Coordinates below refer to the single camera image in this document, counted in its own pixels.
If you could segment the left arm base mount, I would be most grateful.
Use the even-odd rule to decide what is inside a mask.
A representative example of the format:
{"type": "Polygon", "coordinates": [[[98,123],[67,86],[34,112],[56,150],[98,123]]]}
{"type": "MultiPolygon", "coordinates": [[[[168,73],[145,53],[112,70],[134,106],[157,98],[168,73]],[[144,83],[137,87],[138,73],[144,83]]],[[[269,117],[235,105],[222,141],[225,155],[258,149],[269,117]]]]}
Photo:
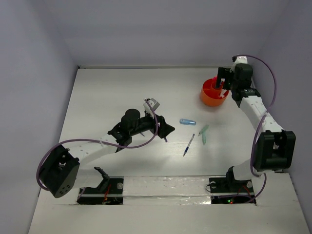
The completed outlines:
{"type": "Polygon", "coordinates": [[[79,205],[122,205],[124,177],[110,177],[100,167],[94,167],[101,174],[102,181],[96,187],[82,187],[79,190],[79,205]]]}

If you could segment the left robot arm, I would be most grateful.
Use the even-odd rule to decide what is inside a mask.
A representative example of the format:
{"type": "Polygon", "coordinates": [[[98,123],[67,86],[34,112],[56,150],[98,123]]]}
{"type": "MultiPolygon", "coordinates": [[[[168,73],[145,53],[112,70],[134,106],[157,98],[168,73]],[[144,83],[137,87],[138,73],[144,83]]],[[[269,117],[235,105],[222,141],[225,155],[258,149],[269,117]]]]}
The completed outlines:
{"type": "Polygon", "coordinates": [[[175,128],[166,123],[163,116],[154,111],[144,113],[141,117],[137,109],[125,112],[121,121],[100,139],[78,139],[80,145],[65,148],[66,143],[75,140],[66,140],[53,146],[40,161],[36,180],[38,185],[49,191],[53,197],[60,198],[66,195],[75,184],[79,169],[105,155],[115,154],[123,149],[134,148],[132,138],[135,135],[150,131],[153,138],[166,138],[175,128]]]}

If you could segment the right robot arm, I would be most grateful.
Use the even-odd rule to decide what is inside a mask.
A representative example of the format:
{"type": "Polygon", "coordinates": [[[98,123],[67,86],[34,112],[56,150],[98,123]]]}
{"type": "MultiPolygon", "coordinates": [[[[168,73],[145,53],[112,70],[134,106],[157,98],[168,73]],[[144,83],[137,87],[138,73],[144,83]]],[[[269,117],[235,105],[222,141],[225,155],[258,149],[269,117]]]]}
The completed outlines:
{"type": "Polygon", "coordinates": [[[216,87],[232,93],[238,108],[248,117],[255,129],[251,158],[228,169],[222,186],[236,191],[242,183],[265,172],[288,169],[291,166],[296,142],[295,133],[284,130],[263,104],[259,91],[252,84],[253,68],[247,63],[219,67],[216,87]]]}

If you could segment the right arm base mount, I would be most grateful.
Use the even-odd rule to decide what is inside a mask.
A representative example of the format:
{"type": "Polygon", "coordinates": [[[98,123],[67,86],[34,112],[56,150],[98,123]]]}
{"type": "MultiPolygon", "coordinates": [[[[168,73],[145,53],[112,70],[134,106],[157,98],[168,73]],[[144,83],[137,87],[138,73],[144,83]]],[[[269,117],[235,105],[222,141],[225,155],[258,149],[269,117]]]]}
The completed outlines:
{"type": "Polygon", "coordinates": [[[236,180],[233,167],[224,177],[209,178],[205,190],[210,193],[212,204],[256,204],[252,181],[236,180]]]}

